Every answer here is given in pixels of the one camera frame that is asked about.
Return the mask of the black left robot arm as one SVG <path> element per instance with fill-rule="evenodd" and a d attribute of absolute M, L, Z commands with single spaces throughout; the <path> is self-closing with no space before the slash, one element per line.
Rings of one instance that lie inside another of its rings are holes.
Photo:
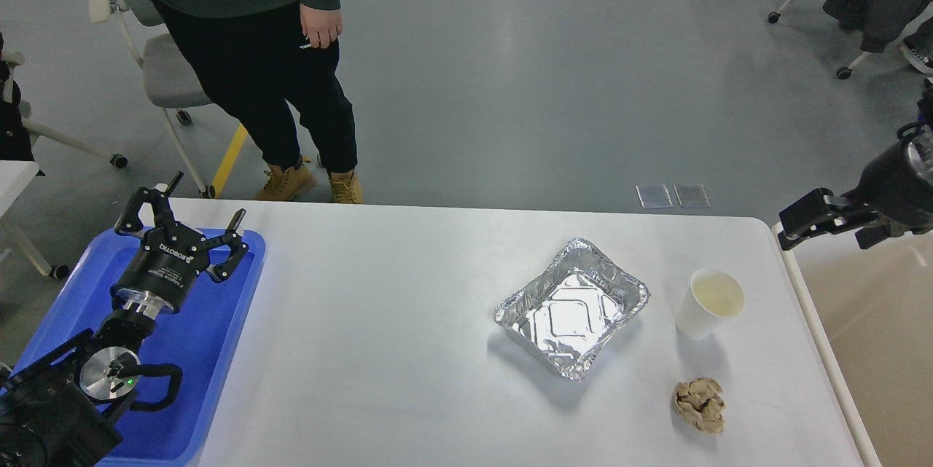
<path fill-rule="evenodd" d="M 230 279 L 249 245 L 244 209 L 208 235 L 176 220 L 166 189 L 131 195 L 114 234 L 139 241 L 120 277 L 107 285 L 112 311 L 16 373 L 2 378 L 4 466 L 93 466 L 124 440 L 117 430 L 130 412 L 154 413 L 176 403 L 184 369 L 142 360 L 160 315 L 178 314 L 198 279 Z"/>

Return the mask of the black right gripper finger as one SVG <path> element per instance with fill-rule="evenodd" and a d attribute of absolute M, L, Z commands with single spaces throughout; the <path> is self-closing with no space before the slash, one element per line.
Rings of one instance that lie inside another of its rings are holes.
<path fill-rule="evenodd" d="M 820 235 L 836 235 L 876 224 L 879 214 L 871 205 L 847 195 L 817 188 L 797 199 L 778 215 L 778 244 L 784 251 Z"/>
<path fill-rule="evenodd" d="M 860 228 L 854 237 L 861 249 L 870 249 L 886 239 L 902 237 L 906 232 L 907 227 L 901 224 L 877 224 Z"/>

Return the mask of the person's hand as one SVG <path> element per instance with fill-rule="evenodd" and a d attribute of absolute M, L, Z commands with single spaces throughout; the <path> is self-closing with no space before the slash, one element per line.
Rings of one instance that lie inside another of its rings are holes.
<path fill-rule="evenodd" d="M 312 49 L 324 50 L 339 41 L 343 32 L 343 12 L 341 9 L 324 11 L 299 5 L 301 31 Z"/>

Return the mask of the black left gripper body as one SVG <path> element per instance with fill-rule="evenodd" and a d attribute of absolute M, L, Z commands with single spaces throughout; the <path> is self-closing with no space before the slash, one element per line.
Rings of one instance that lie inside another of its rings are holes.
<path fill-rule="evenodd" d="M 199 274 L 210 265 L 210 249 L 216 247 L 216 238 L 183 224 L 151 228 L 129 267 L 111 287 L 112 307 L 136 303 L 157 313 L 179 313 Z"/>

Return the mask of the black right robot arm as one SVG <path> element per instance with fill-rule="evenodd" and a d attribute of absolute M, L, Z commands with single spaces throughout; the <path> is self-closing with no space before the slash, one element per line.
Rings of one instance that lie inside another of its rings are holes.
<path fill-rule="evenodd" d="M 853 231 L 862 249 L 908 232 L 931 232 L 931 79 L 917 108 L 914 121 L 897 129 L 895 143 L 865 165 L 853 190 L 834 195 L 817 188 L 780 212 L 777 241 L 783 251 L 842 232 Z"/>

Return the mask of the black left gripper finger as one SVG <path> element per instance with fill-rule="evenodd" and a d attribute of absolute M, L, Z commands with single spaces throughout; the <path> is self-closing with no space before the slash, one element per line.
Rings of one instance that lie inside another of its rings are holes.
<path fill-rule="evenodd" d="M 209 254 L 211 249 L 220 246 L 226 246 L 229 249 L 229 256 L 227 256 L 226 260 L 220 262 L 220 264 L 210 263 L 206 267 L 206 273 L 214 283 L 222 283 L 229 279 L 239 267 L 249 249 L 249 245 L 243 240 L 243 235 L 239 232 L 244 217 L 246 217 L 246 209 L 238 209 L 223 234 L 204 240 L 205 254 Z"/>
<path fill-rule="evenodd" d="M 120 218 L 117 219 L 116 224 L 114 224 L 114 232 L 117 235 L 123 235 L 123 237 L 142 238 L 144 236 L 144 224 L 140 218 L 140 212 L 144 205 L 149 205 L 151 209 L 154 228 L 167 228 L 170 234 L 177 231 L 179 222 L 174 218 L 169 197 L 182 179 L 183 172 L 177 171 L 165 190 L 157 190 L 154 187 L 139 187 L 130 196 L 130 201 L 121 213 Z"/>

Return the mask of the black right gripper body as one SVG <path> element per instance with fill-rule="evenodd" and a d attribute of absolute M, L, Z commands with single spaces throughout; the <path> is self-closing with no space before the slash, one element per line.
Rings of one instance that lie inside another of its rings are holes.
<path fill-rule="evenodd" d="M 860 201 L 910 228 L 931 227 L 931 138 L 907 134 L 863 169 Z"/>

